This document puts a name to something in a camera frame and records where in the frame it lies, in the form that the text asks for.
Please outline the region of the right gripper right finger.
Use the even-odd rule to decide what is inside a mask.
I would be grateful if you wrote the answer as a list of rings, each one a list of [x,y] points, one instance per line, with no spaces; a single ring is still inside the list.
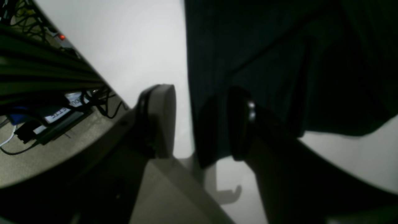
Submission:
[[[328,162],[243,88],[228,91],[234,159],[255,173],[270,224],[396,224],[397,195]]]

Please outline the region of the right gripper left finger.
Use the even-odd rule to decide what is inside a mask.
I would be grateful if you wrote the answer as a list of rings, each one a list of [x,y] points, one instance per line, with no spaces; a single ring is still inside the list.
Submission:
[[[127,224],[148,159],[174,145],[175,88],[155,85],[100,139],[1,189],[1,218],[17,224]]]

